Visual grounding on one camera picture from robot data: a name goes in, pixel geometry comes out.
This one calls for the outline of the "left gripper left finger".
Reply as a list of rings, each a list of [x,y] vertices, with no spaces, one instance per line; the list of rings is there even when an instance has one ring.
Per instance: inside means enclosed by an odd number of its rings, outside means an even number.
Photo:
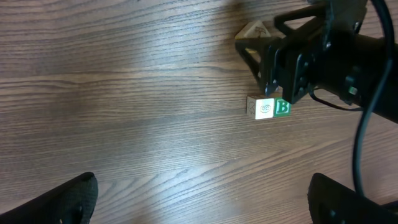
[[[85,172],[1,214],[1,223],[89,223],[98,198],[98,181]]]

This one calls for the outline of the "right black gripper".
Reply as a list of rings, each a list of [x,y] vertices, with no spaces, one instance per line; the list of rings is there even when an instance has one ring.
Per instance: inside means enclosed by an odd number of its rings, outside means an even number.
[[[338,47],[323,45],[323,25],[328,3],[321,2],[275,16],[274,27],[285,37],[235,40],[235,49],[249,67],[260,90],[269,96],[282,88],[282,97],[291,104],[316,87],[346,99],[349,63],[338,54]],[[300,27],[287,21],[312,17]]]

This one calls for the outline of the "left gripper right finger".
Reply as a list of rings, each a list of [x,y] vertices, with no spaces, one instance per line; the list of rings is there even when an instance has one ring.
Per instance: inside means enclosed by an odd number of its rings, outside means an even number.
[[[314,223],[397,223],[397,202],[378,205],[321,173],[313,175],[307,197]]]

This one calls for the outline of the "natural block letter X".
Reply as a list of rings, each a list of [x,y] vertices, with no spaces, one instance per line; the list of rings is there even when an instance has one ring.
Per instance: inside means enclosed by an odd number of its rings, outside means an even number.
[[[256,20],[247,23],[236,35],[235,40],[241,39],[260,39],[271,37],[262,21]]]

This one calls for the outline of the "green block letter B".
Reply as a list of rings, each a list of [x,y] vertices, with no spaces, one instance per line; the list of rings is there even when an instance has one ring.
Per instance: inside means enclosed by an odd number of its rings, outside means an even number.
[[[282,98],[274,99],[274,117],[289,116],[291,113],[291,104]]]

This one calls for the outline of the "natural block swirl picture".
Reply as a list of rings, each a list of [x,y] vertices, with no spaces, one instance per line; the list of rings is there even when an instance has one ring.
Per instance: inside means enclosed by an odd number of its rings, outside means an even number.
[[[247,96],[246,113],[252,119],[269,119],[274,117],[273,98],[264,98],[262,96]]]

